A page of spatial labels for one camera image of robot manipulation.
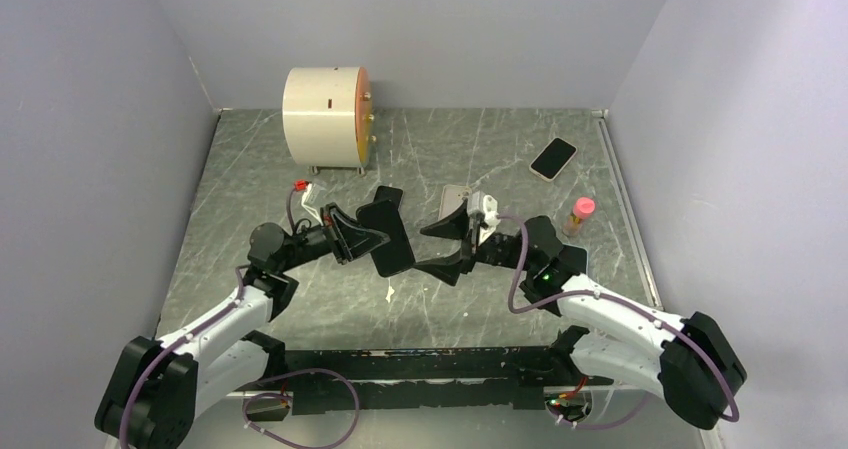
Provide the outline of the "black smartphone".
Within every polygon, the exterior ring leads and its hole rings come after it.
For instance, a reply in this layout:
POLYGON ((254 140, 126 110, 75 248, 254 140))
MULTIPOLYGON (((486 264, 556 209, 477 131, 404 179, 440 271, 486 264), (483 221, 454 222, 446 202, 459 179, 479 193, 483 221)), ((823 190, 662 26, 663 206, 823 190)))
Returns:
POLYGON ((373 201, 389 201, 397 209, 400 209, 404 198, 404 190, 392 186, 379 185, 376 188, 373 201))

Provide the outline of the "beige phone case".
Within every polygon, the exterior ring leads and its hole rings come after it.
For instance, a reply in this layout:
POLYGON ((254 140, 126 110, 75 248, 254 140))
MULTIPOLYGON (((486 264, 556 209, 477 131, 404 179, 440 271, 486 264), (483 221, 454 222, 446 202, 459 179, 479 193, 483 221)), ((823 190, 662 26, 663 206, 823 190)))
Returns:
POLYGON ((442 190, 438 219, 444 219, 467 204, 472 191, 469 186, 447 184, 442 190))

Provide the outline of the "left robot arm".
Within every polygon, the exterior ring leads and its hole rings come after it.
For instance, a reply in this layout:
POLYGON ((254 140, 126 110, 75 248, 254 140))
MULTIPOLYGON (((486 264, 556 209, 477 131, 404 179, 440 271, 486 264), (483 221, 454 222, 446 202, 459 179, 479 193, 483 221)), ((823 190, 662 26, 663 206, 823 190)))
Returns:
POLYGON ((331 203, 304 231, 257 226, 236 288, 198 319, 160 338, 138 336, 116 363, 94 417, 97 430, 123 448, 176 448, 195 419, 231 391, 254 382, 277 387, 286 375, 285 345, 260 333, 298 287, 286 271, 332 255, 340 264, 395 240, 331 203))

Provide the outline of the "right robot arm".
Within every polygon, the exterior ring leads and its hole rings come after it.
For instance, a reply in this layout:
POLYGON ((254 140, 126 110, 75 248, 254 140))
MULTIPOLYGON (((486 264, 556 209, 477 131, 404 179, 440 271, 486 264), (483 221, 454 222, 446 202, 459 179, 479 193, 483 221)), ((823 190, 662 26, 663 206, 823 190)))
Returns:
POLYGON ((736 395, 747 372, 712 317, 667 313, 607 289, 575 263, 549 217, 512 217, 514 235, 497 229, 506 218, 460 207, 422 228, 421 235, 456 240, 460 247, 416 269, 450 286, 478 264, 511 269, 511 313, 544 310, 576 322, 548 348, 551 374, 561 383, 594 376, 623 382, 662 399, 703 430, 739 420, 736 395))

